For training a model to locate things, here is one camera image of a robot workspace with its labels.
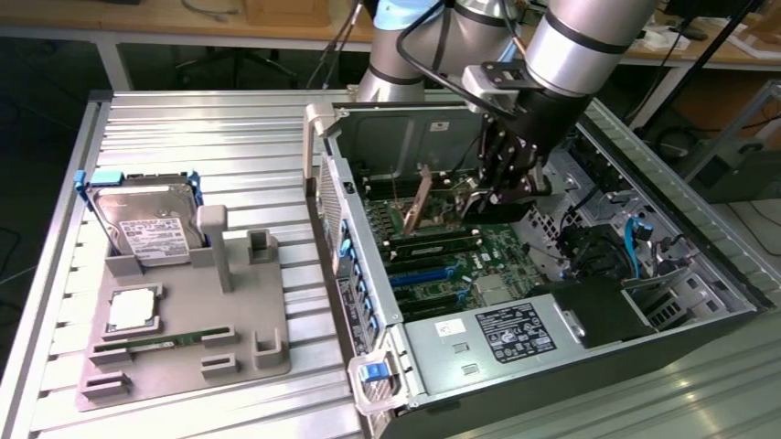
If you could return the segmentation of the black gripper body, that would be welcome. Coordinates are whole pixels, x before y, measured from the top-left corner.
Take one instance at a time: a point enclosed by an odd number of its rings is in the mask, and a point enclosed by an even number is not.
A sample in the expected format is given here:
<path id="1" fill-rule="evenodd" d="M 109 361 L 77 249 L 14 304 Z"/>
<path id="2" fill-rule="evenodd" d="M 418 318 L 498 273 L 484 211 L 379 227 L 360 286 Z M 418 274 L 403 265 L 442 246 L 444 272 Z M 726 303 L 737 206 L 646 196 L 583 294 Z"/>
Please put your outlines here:
<path id="1" fill-rule="evenodd" d="M 495 196 L 546 195 L 542 167 L 587 109 L 590 96 L 546 89 L 518 94 L 514 112 L 483 123 L 478 148 L 479 183 Z"/>

